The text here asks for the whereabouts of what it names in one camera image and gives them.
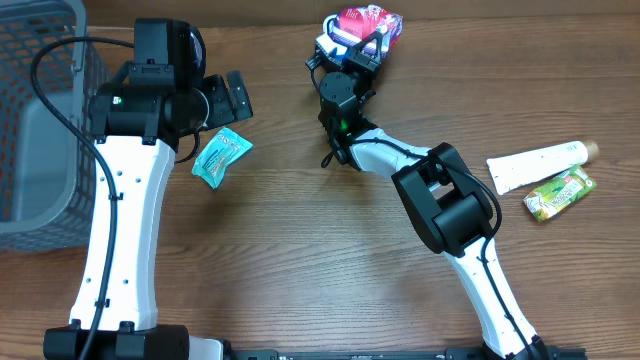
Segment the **green juice carton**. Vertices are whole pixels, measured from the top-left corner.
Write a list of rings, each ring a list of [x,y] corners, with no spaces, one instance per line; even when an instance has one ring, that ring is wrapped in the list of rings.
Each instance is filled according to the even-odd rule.
[[[580,165],[575,165],[533,189],[523,203],[538,222],[558,215],[597,186]]]

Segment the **white tube gold cap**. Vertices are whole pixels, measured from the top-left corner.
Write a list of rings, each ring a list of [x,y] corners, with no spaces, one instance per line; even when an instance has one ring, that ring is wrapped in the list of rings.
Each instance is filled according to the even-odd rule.
[[[541,181],[599,156],[595,141],[571,141],[518,154],[489,158],[486,164],[499,195]]]

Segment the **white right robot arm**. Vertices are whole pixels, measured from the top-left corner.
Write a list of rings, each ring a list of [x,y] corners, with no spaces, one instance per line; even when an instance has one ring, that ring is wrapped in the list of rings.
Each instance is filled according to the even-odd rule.
[[[318,119],[331,161],[390,179],[409,220],[426,247],[444,255],[478,316],[488,359],[545,359],[548,351],[521,311],[497,257],[495,236],[502,212],[495,195],[473,176],[448,143],[411,146],[388,136],[362,112],[374,96],[383,60],[383,36],[373,32],[349,47],[322,34],[315,40],[310,71],[320,96]]]

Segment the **red purple pad pack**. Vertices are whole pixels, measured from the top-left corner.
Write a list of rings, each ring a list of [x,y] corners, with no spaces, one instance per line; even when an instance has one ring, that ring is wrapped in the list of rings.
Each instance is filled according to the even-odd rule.
[[[371,4],[367,6],[347,7],[338,14],[334,30],[335,39],[346,47],[355,45],[374,32],[382,35],[381,45],[385,57],[395,46],[403,31],[404,18]]]

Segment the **teal wet wipes pack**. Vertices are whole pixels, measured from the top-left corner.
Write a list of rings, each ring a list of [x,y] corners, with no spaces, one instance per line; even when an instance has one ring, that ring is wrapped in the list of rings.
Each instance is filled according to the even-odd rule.
[[[229,128],[222,128],[197,156],[192,174],[212,189],[222,183],[229,165],[253,148],[253,144]]]

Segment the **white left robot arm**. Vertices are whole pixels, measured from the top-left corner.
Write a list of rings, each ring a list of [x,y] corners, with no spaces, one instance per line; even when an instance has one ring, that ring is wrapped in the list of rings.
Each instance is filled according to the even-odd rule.
[[[90,98],[91,128],[79,141],[96,161],[87,260],[66,326],[47,330],[48,359],[232,357],[223,340],[158,321],[155,260],[159,220],[179,142],[212,131],[189,154],[193,172],[218,186],[250,143],[230,129],[253,111],[239,72],[206,74],[206,48],[192,25],[139,19],[134,58]]]

